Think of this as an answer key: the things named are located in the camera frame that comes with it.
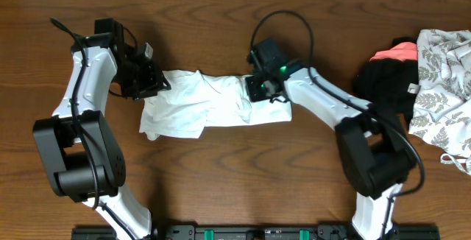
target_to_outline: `pile of clothes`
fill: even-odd
[[[426,29],[393,45],[363,66],[354,91],[392,105],[410,134],[445,151],[442,163],[471,174],[471,32]]]

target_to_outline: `robotic arm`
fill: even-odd
[[[76,42],[71,47],[74,70],[65,96],[52,117],[36,121],[33,128],[36,144],[55,194],[68,196],[73,201],[83,202],[89,207],[94,206],[95,180],[93,171],[87,164],[87,153],[65,152],[65,148],[81,141],[77,137],[77,126],[74,125],[71,115],[71,105],[77,105],[79,126],[85,133],[85,140],[96,167],[99,187],[96,210],[114,230],[75,230],[72,239],[157,238],[151,213],[139,204],[124,182],[124,157],[105,121],[104,113],[107,93],[112,82],[121,86],[123,97],[133,99],[155,96],[158,91],[170,89],[170,84],[152,62],[152,48],[149,44],[142,47],[138,47],[137,42],[134,46],[126,44],[124,30],[127,29],[113,19],[103,19],[96,21],[94,35],[83,37],[74,34],[84,45],[87,60],[83,62],[86,66],[80,64],[82,55],[79,52],[80,44]],[[401,190],[408,172],[415,165],[415,160],[389,129],[332,97],[325,89],[363,109],[381,114],[400,128],[400,123],[393,113],[387,108],[373,107],[367,100],[357,99],[345,93],[319,76],[314,68],[304,68],[300,60],[289,60],[271,39],[253,46],[248,59],[257,67],[255,75],[246,78],[253,102],[264,99],[289,99],[308,108],[335,130],[344,173],[358,192],[357,211],[352,220],[353,228],[350,230],[337,225],[297,229],[175,226],[173,230],[158,232],[160,237],[172,240],[214,240],[220,233],[221,237],[218,239],[226,240],[241,237],[246,240],[269,239],[275,236],[277,240],[291,240],[294,236],[299,236],[300,240],[376,240],[381,237],[383,224],[386,224],[388,237],[393,231],[406,231],[407,234],[397,239],[419,239],[418,236],[424,235],[429,239],[439,239],[435,227],[413,230],[393,227],[392,211],[389,211],[393,203],[389,198]],[[86,68],[85,73],[79,85],[77,99],[72,99],[81,68]],[[313,83],[312,76],[317,78],[318,84]],[[373,146],[368,145],[366,137],[377,134],[381,134],[383,140]],[[180,231],[189,234],[179,236],[175,233]]]

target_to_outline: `black cloth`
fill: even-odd
[[[372,60],[354,79],[353,91],[357,97],[374,104],[391,105],[396,113],[404,114],[409,125],[417,95],[409,93],[408,87],[411,83],[419,84],[418,68],[416,60]]]

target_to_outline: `wooden tabletop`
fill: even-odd
[[[68,84],[72,39],[55,29],[93,33],[96,18],[114,17],[154,47],[164,70],[248,74],[252,31],[267,13],[291,9],[313,27],[316,67],[349,91],[359,67],[393,38],[421,29],[471,27],[471,0],[0,0],[0,239],[69,239],[77,225],[103,225],[90,208],[51,190],[32,137]],[[270,19],[258,40],[273,36],[306,57],[308,35],[287,15]],[[302,107],[293,120],[253,127],[207,128],[200,139],[138,132],[144,103],[108,97],[106,118],[127,162],[127,183],[159,222],[200,225],[315,224],[351,220],[355,191],[347,182],[333,131]],[[439,162],[439,148],[409,136],[427,171],[425,187],[400,198],[399,223],[435,223],[443,239],[471,235],[471,180]],[[418,171],[406,188],[415,186]]]

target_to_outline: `wood grain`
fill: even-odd
[[[303,14],[313,27],[316,67],[349,90],[356,71],[392,38],[421,29],[468,29],[471,0],[0,0],[0,239],[69,239],[77,225],[103,225],[98,214],[56,197],[32,137],[49,117],[72,70],[71,39],[49,23],[93,32],[114,17],[155,49],[165,70],[247,74],[250,35],[277,9]],[[274,36],[305,57],[308,37],[289,16],[267,21]],[[207,128],[198,140],[138,133],[143,102],[110,97],[106,117],[126,157],[127,182],[160,222],[201,225],[313,224],[348,221],[355,192],[333,132],[302,107],[289,123]],[[412,137],[427,170],[420,193],[397,201],[399,223],[436,223],[443,239],[471,234],[469,177],[439,162],[442,151]],[[418,181],[413,171],[406,187]]]

